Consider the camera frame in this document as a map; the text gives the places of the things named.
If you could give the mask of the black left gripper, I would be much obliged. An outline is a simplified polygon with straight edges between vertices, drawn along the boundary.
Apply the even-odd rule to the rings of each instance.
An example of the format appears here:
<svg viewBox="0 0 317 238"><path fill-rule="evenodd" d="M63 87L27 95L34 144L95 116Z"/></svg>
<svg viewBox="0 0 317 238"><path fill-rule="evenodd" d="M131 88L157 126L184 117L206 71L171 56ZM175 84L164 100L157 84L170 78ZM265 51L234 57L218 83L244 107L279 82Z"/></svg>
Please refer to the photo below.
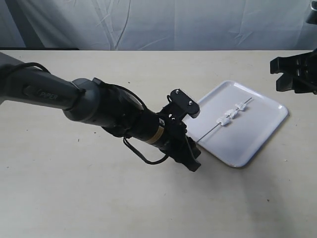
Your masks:
<svg viewBox="0 0 317 238"><path fill-rule="evenodd" d="M174 161L183 164L188 170L195 172L201 163L197 158L201 155L196 142L187 133L187 126L183 119L177 118L172 114L172 103L168 103L159 113L165 119L165 129L168 144L163 151Z"/></svg>

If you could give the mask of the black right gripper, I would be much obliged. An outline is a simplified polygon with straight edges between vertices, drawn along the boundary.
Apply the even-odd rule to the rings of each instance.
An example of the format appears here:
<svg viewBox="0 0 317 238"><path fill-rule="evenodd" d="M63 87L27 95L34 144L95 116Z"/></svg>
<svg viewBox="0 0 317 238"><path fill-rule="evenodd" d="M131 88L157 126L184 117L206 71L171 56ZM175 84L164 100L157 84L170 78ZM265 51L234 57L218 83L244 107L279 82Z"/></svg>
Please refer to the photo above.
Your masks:
<svg viewBox="0 0 317 238"><path fill-rule="evenodd" d="M269 63L270 74L283 73L276 81L278 92L317 93L317 50L290 57L276 57Z"/></svg>

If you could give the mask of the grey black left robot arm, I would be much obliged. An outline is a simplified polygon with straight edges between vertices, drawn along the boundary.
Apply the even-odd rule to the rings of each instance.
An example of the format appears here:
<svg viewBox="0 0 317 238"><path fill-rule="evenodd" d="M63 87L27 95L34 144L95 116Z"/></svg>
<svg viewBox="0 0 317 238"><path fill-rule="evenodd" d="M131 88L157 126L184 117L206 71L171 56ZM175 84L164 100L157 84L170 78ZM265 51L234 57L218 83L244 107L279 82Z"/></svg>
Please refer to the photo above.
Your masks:
<svg viewBox="0 0 317 238"><path fill-rule="evenodd" d="M138 139L158 148L194 172L201 152L187 135L186 116L196 118L199 105L184 91L174 89L160 112L151 111L129 89L98 78L67 81L51 74L37 62L22 62L0 56L0 100L61 109L71 121L100 126L117 138L141 160L145 156L130 142Z"/></svg>

